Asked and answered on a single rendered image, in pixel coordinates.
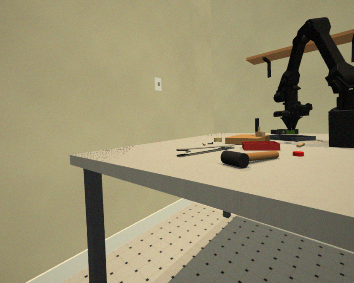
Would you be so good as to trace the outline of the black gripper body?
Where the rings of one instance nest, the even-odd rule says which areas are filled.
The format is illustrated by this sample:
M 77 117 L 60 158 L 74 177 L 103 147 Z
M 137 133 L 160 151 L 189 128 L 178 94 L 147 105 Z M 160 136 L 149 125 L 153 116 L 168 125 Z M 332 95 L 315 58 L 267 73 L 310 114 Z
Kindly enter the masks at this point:
M 291 99 L 291 100 L 285 100 L 283 105 L 285 105 L 285 110 L 284 111 L 275 111 L 273 113 L 273 117 L 300 117 L 300 116 L 309 116 L 309 113 L 300 113 L 298 111 L 291 112 L 291 107 L 293 102 L 296 102 L 298 104 L 297 99 Z

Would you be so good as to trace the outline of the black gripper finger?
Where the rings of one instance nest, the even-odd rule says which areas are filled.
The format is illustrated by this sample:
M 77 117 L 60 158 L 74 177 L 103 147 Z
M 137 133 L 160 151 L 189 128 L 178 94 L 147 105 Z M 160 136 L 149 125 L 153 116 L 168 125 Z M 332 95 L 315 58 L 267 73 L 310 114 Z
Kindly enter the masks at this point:
M 292 129 L 295 129 L 296 128 L 296 125 L 297 125 L 297 122 L 298 120 L 302 118 L 302 117 L 294 117 L 293 120 L 292 120 Z
M 286 125 L 286 127 L 288 128 L 289 131 L 291 131 L 292 128 L 292 119 L 294 117 L 280 117 L 280 119 L 283 120 L 284 124 Z

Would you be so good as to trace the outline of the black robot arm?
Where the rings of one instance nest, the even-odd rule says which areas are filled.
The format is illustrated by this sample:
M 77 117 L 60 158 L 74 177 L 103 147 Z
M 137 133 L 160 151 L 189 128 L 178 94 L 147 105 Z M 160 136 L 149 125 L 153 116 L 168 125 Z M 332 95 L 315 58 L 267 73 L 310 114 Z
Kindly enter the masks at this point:
M 309 19 L 298 30 L 293 39 L 287 70 L 283 73 L 278 90 L 274 95 L 275 102 L 298 99 L 299 66 L 305 45 L 311 40 L 317 46 L 324 59 L 329 73 L 325 77 L 333 93 L 339 93 L 336 98 L 336 108 L 339 110 L 354 109 L 354 66 L 346 63 L 332 37 L 330 36 L 330 21 L 327 17 Z

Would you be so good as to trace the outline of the black-headed mallet with wooden handle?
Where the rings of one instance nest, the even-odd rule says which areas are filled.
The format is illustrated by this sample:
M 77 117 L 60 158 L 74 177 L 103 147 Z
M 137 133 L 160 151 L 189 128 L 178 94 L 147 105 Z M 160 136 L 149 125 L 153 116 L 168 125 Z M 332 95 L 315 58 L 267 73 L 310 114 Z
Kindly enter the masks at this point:
M 246 168 L 250 161 L 273 159 L 278 157 L 278 151 L 240 153 L 225 150 L 221 153 L 221 161 L 223 163 L 240 168 Z

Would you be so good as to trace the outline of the light wooden board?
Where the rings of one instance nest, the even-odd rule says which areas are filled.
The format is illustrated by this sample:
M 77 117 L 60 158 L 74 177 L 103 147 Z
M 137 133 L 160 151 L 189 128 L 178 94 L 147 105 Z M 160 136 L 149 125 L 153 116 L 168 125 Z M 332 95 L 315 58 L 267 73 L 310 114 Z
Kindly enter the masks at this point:
M 270 141 L 270 135 L 256 137 L 255 134 L 240 134 L 231 137 L 225 137 L 225 144 L 242 145 L 242 141 Z

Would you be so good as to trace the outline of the red shallow tray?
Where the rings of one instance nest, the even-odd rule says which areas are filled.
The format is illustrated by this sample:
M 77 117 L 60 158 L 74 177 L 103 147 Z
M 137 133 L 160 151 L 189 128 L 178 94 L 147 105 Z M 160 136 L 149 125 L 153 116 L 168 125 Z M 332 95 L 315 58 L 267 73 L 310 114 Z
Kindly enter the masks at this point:
M 244 151 L 280 151 L 280 143 L 275 141 L 242 141 Z

